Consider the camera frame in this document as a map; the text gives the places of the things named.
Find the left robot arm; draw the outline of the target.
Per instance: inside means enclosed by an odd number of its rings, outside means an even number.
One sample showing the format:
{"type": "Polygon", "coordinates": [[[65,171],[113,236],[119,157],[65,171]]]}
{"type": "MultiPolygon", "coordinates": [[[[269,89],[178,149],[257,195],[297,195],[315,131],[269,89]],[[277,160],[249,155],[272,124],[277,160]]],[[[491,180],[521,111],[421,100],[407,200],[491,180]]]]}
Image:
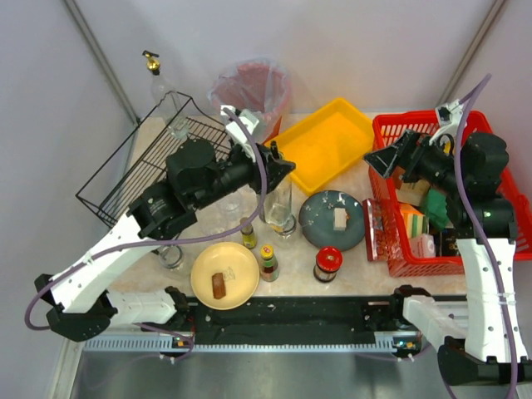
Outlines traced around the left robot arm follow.
{"type": "Polygon", "coordinates": [[[70,268],[42,274],[34,284],[37,298],[50,305],[47,329],[83,342],[109,327],[139,325],[145,330],[178,330],[190,307],[177,288],[151,293],[120,293],[109,287],[149,252],[174,245],[196,223],[196,211],[247,185],[268,194],[296,165],[277,146],[257,145],[252,158],[238,144],[218,160],[212,143],[188,139],[166,158],[166,177],[146,188],[108,234],[70,268]]]}

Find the red lid chili jar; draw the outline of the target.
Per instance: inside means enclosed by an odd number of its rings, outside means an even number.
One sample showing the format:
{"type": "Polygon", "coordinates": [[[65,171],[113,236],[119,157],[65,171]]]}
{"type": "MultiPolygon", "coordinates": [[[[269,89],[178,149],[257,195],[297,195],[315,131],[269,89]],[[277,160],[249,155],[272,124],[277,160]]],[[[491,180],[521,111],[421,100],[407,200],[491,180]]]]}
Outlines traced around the red lid chili jar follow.
{"type": "Polygon", "coordinates": [[[313,275],[316,280],[322,283],[332,282],[343,262],[342,253],[333,246],[322,247],[315,257],[313,275]]]}

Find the glass oil bottle gold spout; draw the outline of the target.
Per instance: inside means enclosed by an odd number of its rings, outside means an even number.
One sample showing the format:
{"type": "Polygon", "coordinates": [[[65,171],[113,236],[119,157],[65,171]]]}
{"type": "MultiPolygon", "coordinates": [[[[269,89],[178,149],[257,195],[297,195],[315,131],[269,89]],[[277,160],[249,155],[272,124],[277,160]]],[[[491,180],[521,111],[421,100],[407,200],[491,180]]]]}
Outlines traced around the glass oil bottle gold spout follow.
{"type": "Polygon", "coordinates": [[[274,230],[286,224],[292,214],[292,181],[288,175],[274,191],[266,195],[259,218],[274,230]]]}

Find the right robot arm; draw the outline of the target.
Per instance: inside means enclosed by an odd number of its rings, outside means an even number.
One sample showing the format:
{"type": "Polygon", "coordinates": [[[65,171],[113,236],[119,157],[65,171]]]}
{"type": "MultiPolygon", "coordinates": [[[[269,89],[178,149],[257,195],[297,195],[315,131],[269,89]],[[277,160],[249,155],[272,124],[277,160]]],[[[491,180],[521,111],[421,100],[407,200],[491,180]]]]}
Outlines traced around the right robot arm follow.
{"type": "Polygon", "coordinates": [[[456,137],[451,152],[438,139],[407,129],[363,156],[382,178],[401,168],[406,182],[424,180],[446,197],[466,280],[467,326],[462,328],[425,290],[401,286],[401,317],[437,350],[448,386],[506,385],[512,392],[531,380],[531,360],[516,316],[514,256],[517,216],[499,192],[509,162],[499,136],[456,137]]]}

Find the sauce bottle yellow cap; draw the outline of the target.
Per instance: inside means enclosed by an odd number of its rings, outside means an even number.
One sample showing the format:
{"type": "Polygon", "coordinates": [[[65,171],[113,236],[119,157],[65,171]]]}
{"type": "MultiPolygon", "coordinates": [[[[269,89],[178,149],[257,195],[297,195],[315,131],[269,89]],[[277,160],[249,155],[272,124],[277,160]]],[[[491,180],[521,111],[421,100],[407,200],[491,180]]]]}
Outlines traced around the sauce bottle yellow cap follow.
{"type": "Polygon", "coordinates": [[[260,249],[260,275],[266,282],[273,282],[278,278],[278,260],[275,256],[273,247],[265,244],[260,249]]]}

